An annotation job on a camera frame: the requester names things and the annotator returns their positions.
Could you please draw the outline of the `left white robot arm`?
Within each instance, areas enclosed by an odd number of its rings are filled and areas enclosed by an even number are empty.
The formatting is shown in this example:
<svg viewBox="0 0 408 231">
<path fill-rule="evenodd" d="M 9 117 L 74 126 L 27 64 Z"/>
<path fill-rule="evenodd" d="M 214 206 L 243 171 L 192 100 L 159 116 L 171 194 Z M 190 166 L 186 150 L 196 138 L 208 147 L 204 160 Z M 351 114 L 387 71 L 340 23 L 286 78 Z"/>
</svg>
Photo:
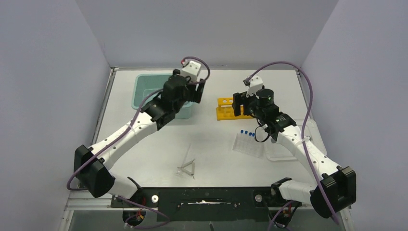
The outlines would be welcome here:
<svg viewBox="0 0 408 231">
<path fill-rule="evenodd" d="M 205 82 L 194 82 L 191 75 L 175 69 L 163 88 L 147 96 L 123 127 L 99 143 L 76 148 L 74 177 L 95 198 L 107 193 L 131 198 L 140 186 L 131 177 L 114 176 L 110 169 L 133 146 L 175 119 L 186 102 L 200 103 Z"/>
</svg>

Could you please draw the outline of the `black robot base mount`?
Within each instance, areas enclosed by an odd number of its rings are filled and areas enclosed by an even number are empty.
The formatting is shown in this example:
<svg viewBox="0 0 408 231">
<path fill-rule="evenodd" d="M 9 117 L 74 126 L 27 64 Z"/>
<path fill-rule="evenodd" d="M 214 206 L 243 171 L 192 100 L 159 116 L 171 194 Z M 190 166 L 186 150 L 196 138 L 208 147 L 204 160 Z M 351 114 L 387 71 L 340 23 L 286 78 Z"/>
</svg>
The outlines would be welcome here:
<svg viewBox="0 0 408 231">
<path fill-rule="evenodd" d="M 300 202 L 288 204 L 276 184 L 238 187 L 143 187 L 130 198 L 113 196 L 129 228 L 147 230 L 174 222 L 252 220 L 287 226 Z"/>
</svg>

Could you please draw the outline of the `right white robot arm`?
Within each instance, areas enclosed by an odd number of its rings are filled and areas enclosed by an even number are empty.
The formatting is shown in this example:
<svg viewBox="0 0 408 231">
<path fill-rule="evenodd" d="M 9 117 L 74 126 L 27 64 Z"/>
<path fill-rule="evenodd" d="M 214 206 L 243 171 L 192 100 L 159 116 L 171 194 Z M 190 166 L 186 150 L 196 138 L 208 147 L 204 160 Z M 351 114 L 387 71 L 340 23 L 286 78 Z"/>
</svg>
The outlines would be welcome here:
<svg viewBox="0 0 408 231">
<path fill-rule="evenodd" d="M 255 118 L 277 144 L 285 147 L 314 177 L 312 184 L 283 178 L 271 185 L 274 204 L 297 201 L 311 205 L 323 218 L 330 218 L 357 200 L 357 176 L 351 167 L 341 167 L 329 159 L 301 128 L 274 103 L 274 92 L 260 89 L 254 95 L 235 93 L 232 98 L 235 116 Z"/>
</svg>

